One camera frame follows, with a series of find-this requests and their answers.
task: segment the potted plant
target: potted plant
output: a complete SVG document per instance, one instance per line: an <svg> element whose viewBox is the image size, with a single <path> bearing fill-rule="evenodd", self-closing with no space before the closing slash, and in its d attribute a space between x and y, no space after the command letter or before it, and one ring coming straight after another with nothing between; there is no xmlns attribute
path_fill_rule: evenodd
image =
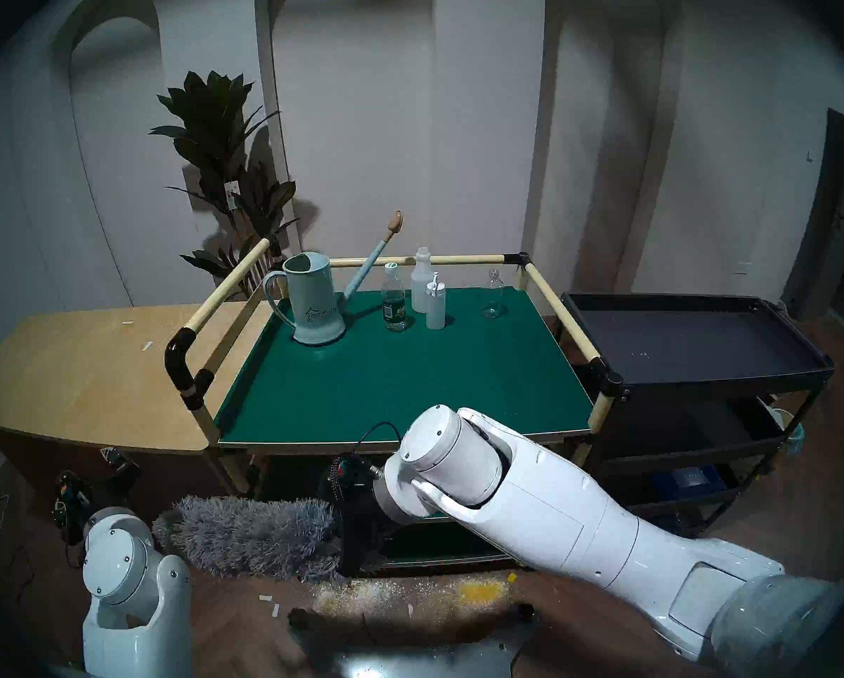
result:
<svg viewBox="0 0 844 678"><path fill-rule="evenodd" d="M207 250L193 250L192 255L180 255L193 267L212 276L224 278L258 242L268 238L271 247L259 259L254 270L240 282L240 290L249 296L262 275L280 268L283 262L278 234L290 223L281 224L283 207L296 193L296 182L278 182L268 174L265 162L250 160L246 164L245 142L269 118L257 123L253 118L261 107L243 118L243 105L253 83L244 84L243 75L234 79L212 71L205 81L189 72L183 89L170 88L168 96L158 100L182 126L157 126L150 135L173 139L174 149L187 162L199 169L199 191L168 187L203 200L224 215L236 235L227 251L219 248L217 256Z"/></svg>

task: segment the light wood tabletop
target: light wood tabletop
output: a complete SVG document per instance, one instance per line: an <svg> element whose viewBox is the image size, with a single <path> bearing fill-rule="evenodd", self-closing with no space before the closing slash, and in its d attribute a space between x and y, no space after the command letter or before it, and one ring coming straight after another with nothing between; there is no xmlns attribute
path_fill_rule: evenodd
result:
<svg viewBox="0 0 844 678"><path fill-rule="evenodd" d="M242 303L225 303L188 353L195 373ZM199 452L208 441L164 371L197 305L33 315L0 343L0 428L94 447ZM214 414L271 313L262 301L205 396Z"/></svg>

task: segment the green table surface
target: green table surface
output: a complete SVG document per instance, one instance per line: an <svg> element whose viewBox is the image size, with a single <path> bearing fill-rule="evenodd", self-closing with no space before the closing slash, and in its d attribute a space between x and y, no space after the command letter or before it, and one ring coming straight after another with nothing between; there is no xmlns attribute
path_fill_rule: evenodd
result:
<svg viewBox="0 0 844 678"><path fill-rule="evenodd" d="M443 330L425 327L407 291L402 333L386 329L380 292L357 292L346 333L318 347L293 340L272 316L215 418L220 444L306 445L305 453L354 443L380 420L402 435L438 403L541 440L586 431L592 404L528 294L507 287L503 315L488 319L486 291L449 289ZM367 441L393 442L393 431Z"/></svg>

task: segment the watering can handle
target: watering can handle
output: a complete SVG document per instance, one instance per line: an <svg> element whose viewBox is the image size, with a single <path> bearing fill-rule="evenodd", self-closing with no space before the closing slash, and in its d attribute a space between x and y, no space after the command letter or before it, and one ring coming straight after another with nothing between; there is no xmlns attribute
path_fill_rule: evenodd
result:
<svg viewBox="0 0 844 678"><path fill-rule="evenodd" d="M269 282L271 279L275 278L276 276L283 276L283 278L284 278L284 279L286 279L286 278L287 278L287 275L286 275L284 272L280 271L279 269L276 269L276 270L274 270L274 271L272 271L272 272L268 272L268 273L267 273L267 274L266 274L266 275L262 278L262 289L265 289L265 298L267 298L267 299L268 299L268 303L269 303L269 304L271 304L271 309L272 309L275 313L277 313L277 317L279 317L281 320L283 320L285 323L287 323L287 324L288 324L288 326L290 326L291 328L293 328L293 330L296 330L296 325L294 325L294 324L293 324L293 321L292 321L292 320L290 320L290 318L288 318L286 315L284 315L284 314L281 312L281 309L277 307L277 303L275 303L275 299L273 299L273 298L271 297L271 291L268 289L268 282Z"/></svg>

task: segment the plant label tag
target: plant label tag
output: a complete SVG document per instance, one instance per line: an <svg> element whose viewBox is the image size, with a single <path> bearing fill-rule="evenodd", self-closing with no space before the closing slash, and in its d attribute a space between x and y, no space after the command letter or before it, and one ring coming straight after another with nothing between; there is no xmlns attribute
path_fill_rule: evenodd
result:
<svg viewBox="0 0 844 678"><path fill-rule="evenodd" d="M228 210L234 210L237 207L237 199L234 196L240 194L240 182L224 182L224 194L228 197Z"/></svg>

